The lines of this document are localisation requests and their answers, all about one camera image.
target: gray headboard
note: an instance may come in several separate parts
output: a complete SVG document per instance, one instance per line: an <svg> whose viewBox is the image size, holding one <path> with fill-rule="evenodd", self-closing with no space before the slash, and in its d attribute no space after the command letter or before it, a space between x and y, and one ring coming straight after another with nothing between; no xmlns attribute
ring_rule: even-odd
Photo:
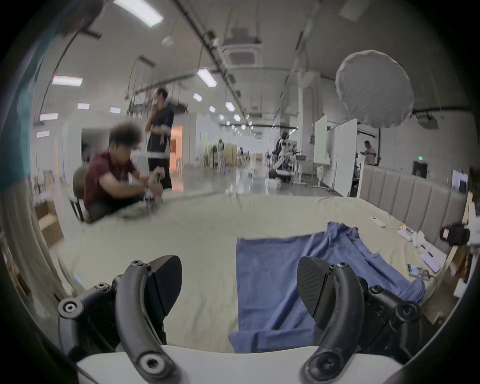
<svg viewBox="0 0 480 384"><path fill-rule="evenodd" d="M388 212L446 254L440 229L463 218L467 196L413 175L363 164L358 197Z"/></svg>

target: blue cloth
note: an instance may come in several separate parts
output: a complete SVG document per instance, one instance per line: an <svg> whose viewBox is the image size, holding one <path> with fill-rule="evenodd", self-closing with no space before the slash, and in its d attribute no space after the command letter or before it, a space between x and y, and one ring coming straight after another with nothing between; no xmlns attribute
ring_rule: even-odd
<svg viewBox="0 0 480 384"><path fill-rule="evenodd" d="M239 331L228 336L236 353L310 346L314 321L297 292L302 256L329 264L348 263L369 287L380 285L403 300L420 302L421 279L409 283L382 257L362 243L357 228L330 222L325 232L288 239L237 241Z"/></svg>

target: man in black shirt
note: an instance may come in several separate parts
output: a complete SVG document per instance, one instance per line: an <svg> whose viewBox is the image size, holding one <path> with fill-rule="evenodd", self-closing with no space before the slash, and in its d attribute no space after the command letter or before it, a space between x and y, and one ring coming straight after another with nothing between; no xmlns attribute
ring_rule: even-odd
<svg viewBox="0 0 480 384"><path fill-rule="evenodd" d="M165 177L160 181L163 189L172 188L170 179L170 135L173 125L173 110L167 107L165 100L168 92L164 88L157 91L157 103L150 111L145 132L150 132L148 139L148 168L153 171L157 167L165 170Z"/></svg>

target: white device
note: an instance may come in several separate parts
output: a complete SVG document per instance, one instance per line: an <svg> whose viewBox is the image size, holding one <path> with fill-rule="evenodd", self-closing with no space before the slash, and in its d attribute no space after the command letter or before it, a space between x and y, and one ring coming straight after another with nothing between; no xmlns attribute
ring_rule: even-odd
<svg viewBox="0 0 480 384"><path fill-rule="evenodd" d="M370 219L372 219L373 222L374 222L376 225L378 225L380 228L385 228L385 224L382 223L379 218L377 218L377 217L375 217L375 216L372 216L372 217L370 217Z"/></svg>

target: whiteboard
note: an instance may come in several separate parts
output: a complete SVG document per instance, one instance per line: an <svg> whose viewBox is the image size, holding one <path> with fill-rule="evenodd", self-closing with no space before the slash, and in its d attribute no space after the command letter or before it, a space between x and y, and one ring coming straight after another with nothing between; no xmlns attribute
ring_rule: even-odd
<svg viewBox="0 0 480 384"><path fill-rule="evenodd" d="M357 119L327 131L326 149L332 165L325 166L323 182L344 197L349 196L352 187L356 148Z"/></svg>
<svg viewBox="0 0 480 384"><path fill-rule="evenodd" d="M313 162L325 164L327 146L327 115L315 123L315 144L313 146Z"/></svg>

